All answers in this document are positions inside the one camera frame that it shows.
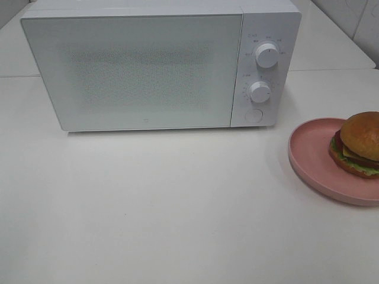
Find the round white door button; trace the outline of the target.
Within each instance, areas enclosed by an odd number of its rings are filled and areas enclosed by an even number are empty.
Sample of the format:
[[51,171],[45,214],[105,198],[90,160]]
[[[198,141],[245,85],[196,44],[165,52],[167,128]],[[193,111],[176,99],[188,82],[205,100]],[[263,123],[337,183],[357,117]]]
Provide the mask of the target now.
[[250,109],[245,114],[245,120],[250,124],[260,123],[263,119],[263,112],[260,109]]

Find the pink round plate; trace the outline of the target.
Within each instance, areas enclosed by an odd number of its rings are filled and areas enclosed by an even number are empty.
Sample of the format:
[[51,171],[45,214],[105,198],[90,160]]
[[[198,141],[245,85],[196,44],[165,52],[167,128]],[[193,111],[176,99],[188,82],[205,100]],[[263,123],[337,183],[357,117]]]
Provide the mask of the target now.
[[304,183],[332,199],[378,206],[378,180],[344,171],[329,155],[329,143],[343,123],[340,118],[318,118],[299,125],[288,142],[291,166]]

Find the burger with lettuce and cheese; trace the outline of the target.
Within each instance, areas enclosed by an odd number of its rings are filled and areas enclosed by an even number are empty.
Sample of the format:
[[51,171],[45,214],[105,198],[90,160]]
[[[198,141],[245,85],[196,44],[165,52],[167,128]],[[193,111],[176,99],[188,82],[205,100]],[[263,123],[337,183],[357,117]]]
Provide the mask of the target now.
[[350,174],[378,179],[378,112],[349,117],[331,138],[329,155]]

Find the white microwave door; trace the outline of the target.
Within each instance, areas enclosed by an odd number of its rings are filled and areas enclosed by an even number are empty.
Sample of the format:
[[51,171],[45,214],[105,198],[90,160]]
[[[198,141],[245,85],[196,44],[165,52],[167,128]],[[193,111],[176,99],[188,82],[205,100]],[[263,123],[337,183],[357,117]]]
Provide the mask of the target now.
[[241,15],[23,18],[65,131],[228,127]]

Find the lower white microwave knob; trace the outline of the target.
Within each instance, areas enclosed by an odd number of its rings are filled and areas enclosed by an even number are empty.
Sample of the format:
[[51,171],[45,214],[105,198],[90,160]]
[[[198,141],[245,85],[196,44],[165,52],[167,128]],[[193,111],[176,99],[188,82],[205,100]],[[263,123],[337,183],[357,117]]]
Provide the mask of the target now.
[[264,81],[253,83],[249,87],[248,92],[252,102],[258,104],[267,101],[271,96],[271,89]]

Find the white microwave knob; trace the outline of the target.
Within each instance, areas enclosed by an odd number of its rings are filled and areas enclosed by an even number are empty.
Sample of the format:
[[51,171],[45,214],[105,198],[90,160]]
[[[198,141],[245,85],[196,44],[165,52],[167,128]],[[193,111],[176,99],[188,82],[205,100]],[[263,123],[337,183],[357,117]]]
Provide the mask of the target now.
[[278,62],[279,49],[274,43],[262,43],[255,50],[255,58],[260,67],[273,67]]
[[249,87],[248,92],[252,102],[258,104],[267,101],[271,96],[271,89],[264,81],[253,83]]

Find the upper white microwave knob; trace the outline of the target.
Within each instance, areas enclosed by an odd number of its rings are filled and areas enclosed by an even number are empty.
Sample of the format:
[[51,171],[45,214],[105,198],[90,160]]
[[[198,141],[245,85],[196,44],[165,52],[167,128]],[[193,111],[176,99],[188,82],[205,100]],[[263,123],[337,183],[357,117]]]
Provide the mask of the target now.
[[278,62],[279,49],[274,43],[262,43],[255,50],[255,58],[260,67],[273,67]]

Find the white microwave oven body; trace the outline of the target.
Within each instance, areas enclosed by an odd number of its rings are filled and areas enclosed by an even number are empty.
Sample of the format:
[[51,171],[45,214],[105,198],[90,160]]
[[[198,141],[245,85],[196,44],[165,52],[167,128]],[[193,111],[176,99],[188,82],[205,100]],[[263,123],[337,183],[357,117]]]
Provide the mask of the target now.
[[[301,22],[301,12],[290,1],[37,1],[21,17],[20,23],[23,18],[200,15],[242,16],[230,125],[203,128],[274,125]],[[279,59],[275,66],[262,68],[257,64],[255,50],[262,43],[274,43],[278,47]],[[248,92],[249,87],[259,81],[266,82],[271,89],[270,98],[260,104],[252,102]],[[250,124],[245,120],[250,109],[263,112],[260,123]]]

